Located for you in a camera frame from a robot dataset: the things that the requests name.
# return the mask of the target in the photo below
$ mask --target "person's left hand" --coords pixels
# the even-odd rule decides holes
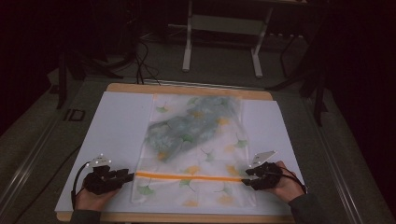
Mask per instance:
[[[120,190],[116,189],[108,193],[96,195],[83,189],[76,196],[76,210],[92,210],[102,212],[105,205],[110,199],[116,195]]]

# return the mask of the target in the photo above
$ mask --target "sleeve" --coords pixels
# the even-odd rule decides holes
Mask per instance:
[[[71,224],[99,224],[100,212],[91,210],[75,210],[70,219]]]
[[[289,202],[296,224],[330,224],[314,194],[305,194]]]

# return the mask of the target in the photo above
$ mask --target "black hand-mounted device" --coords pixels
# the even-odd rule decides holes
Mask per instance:
[[[93,171],[85,176],[81,189],[86,189],[96,195],[120,189],[124,183],[134,180],[134,174],[128,174],[128,169],[110,171],[110,166],[108,166],[110,163],[111,161],[101,155],[81,166],[76,175],[73,190],[71,191],[73,209],[76,205],[76,185],[79,175],[85,167],[92,167]]]
[[[288,171],[291,175],[284,175],[282,169]],[[279,183],[281,177],[286,177],[297,182],[303,191],[306,193],[306,186],[301,183],[301,181],[288,169],[277,166],[273,162],[265,162],[260,166],[254,167],[252,169],[247,169],[246,173],[248,175],[255,175],[256,179],[242,179],[242,182],[246,186],[251,186],[253,189],[273,189]]]

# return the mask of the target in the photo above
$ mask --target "dark background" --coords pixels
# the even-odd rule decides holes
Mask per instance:
[[[128,18],[120,14],[113,18],[112,25],[105,26],[101,21],[103,16],[95,18],[92,14],[92,6],[97,6],[100,1],[92,2],[91,5],[89,1],[2,1],[0,134],[50,87],[46,75],[58,67],[59,54],[66,46],[85,46],[87,48],[83,50],[96,58],[103,58],[107,50],[114,50],[114,44],[96,37],[98,34],[101,37],[106,35],[101,33],[103,29],[107,33],[118,34],[123,29],[120,23]],[[168,22],[186,22],[183,12],[187,1],[143,2],[142,6],[130,6],[142,9],[141,20],[153,26],[159,35],[166,34]],[[318,49],[318,55],[332,52],[332,57],[325,60],[328,65],[326,86],[332,91],[395,216],[396,194],[393,193],[393,186],[396,153],[393,135],[396,133],[396,106],[393,89],[396,67],[393,41],[396,39],[396,4],[393,1],[339,1],[337,4],[346,9],[330,19],[320,42],[322,48]],[[203,2],[201,10],[236,17],[260,17],[261,14],[259,7],[253,7],[248,15],[241,14],[230,4],[222,6],[219,3],[216,7]],[[292,18],[289,7],[277,8],[271,20],[271,31],[292,34]],[[89,45],[72,41],[82,36],[82,40]]]

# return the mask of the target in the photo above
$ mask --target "orange zipper strip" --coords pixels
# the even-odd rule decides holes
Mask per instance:
[[[134,175],[153,178],[153,179],[199,179],[199,180],[212,180],[212,181],[232,181],[241,182],[240,177],[226,177],[226,176],[205,176],[205,175],[164,175],[153,174],[145,172],[136,172]]]

